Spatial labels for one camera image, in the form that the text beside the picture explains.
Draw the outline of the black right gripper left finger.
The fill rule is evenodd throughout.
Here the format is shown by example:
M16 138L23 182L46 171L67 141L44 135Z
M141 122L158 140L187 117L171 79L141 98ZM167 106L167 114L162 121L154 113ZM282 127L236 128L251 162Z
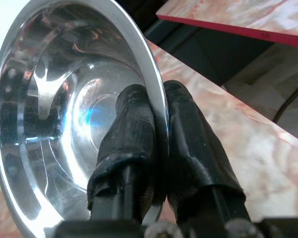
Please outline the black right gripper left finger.
M91 220L141 221L154 197L154 118L145 87L126 87L116 118L104 136L87 185Z

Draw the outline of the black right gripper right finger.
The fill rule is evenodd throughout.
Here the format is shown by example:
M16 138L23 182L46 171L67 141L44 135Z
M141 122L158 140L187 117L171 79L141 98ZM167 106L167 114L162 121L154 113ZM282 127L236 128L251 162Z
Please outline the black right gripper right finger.
M188 89L175 80L166 81L164 88L170 118L166 190L176 221L249 219L225 150Z

